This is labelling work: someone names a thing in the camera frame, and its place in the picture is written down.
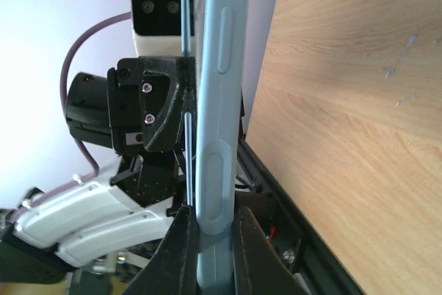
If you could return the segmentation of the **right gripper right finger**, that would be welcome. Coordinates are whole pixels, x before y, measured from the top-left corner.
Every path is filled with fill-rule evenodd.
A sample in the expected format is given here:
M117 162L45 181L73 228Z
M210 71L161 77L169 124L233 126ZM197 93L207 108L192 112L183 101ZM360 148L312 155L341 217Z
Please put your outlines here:
M248 207L240 207L232 224L236 294L306 294L280 261Z

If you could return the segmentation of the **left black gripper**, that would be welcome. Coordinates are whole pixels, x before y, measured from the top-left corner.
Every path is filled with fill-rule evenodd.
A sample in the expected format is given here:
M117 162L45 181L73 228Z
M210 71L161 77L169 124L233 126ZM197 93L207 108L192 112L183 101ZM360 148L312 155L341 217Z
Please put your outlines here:
M137 57L108 71L108 114L113 148L122 155L172 151L184 130L186 74L193 58Z

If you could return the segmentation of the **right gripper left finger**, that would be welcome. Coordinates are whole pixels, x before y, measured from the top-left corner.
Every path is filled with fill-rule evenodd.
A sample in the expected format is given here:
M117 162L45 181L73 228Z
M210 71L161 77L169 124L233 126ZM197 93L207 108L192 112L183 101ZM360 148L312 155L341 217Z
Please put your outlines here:
M182 206L150 262L129 283L126 294L196 294L198 251L194 208Z

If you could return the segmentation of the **light blue phone case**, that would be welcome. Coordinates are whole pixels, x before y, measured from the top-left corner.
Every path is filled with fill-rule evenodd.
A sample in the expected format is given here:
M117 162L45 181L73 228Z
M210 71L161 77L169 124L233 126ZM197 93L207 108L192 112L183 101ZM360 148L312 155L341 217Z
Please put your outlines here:
M195 161L202 294L231 294L236 158L248 0L206 0Z

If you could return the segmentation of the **small black phone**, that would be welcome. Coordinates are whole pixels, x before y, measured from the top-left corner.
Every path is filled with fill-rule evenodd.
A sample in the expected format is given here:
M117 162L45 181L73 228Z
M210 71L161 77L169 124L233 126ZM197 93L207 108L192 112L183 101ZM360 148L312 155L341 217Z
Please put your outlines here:
M182 56L188 60L191 56L191 15L190 0L181 0L181 29L182 29ZM192 82L191 76L186 74L187 95L184 113L184 155L186 160L186 204L193 206L193 123L191 111Z

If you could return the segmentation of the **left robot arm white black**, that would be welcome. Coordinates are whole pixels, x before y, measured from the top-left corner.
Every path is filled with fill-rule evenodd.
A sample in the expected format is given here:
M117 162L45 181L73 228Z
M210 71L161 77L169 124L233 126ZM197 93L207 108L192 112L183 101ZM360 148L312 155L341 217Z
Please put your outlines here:
M58 283L163 238L184 197L184 115L194 92L192 57L126 58L105 77L77 74L65 102L70 134L116 156L1 212L1 281Z

